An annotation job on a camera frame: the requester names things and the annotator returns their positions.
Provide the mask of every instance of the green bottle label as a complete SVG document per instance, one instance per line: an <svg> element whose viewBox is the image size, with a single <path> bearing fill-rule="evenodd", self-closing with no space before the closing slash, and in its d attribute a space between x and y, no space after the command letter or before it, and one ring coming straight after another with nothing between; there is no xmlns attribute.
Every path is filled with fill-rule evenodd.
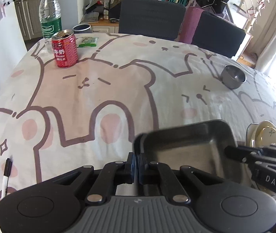
<svg viewBox="0 0 276 233"><path fill-rule="evenodd" d="M51 38L55 33L61 31L61 18L41 23L41 27L44 38Z"/></svg>

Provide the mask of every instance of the metal pin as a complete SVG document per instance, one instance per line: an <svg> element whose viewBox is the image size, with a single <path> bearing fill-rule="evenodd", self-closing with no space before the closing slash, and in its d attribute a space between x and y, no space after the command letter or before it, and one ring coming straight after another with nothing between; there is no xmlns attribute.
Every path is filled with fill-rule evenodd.
<svg viewBox="0 0 276 233"><path fill-rule="evenodd" d="M173 199L173 201L179 202L179 203L184 203L189 200L189 198L183 194L177 194L172 199Z"/></svg>
<svg viewBox="0 0 276 233"><path fill-rule="evenodd" d="M102 201L102 196L100 194L91 194L89 196L87 196L87 200L89 202L100 202Z"/></svg>

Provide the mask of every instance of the red can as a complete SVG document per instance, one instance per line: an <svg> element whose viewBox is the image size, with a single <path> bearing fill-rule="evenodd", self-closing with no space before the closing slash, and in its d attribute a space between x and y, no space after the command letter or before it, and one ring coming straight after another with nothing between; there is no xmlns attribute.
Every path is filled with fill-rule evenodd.
<svg viewBox="0 0 276 233"><path fill-rule="evenodd" d="M71 67L78 62L78 52L73 30L55 33L51 38L51 45L58 67Z"/></svg>

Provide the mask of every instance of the floor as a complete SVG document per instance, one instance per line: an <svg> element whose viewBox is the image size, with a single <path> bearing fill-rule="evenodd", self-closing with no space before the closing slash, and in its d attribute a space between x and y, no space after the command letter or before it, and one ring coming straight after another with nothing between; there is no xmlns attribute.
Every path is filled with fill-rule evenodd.
<svg viewBox="0 0 276 233"><path fill-rule="evenodd" d="M26 40L24 43L26 45L27 51L29 51L32 46L34 46L42 37L33 38L31 40Z"/></svg>
<svg viewBox="0 0 276 233"><path fill-rule="evenodd" d="M244 52L240 58L237 60L238 63L244 64L246 66L249 66L251 68L255 68L255 65L257 63L257 57L255 55L250 55L247 52Z"/></svg>

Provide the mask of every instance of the plastic bottle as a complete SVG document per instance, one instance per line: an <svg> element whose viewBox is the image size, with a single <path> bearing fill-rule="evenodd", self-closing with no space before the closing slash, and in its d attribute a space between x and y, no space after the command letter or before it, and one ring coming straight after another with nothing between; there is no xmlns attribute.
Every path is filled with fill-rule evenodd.
<svg viewBox="0 0 276 233"><path fill-rule="evenodd" d="M41 0L39 16L45 46L49 52L52 52L51 37L62 30L58 0Z"/></svg>

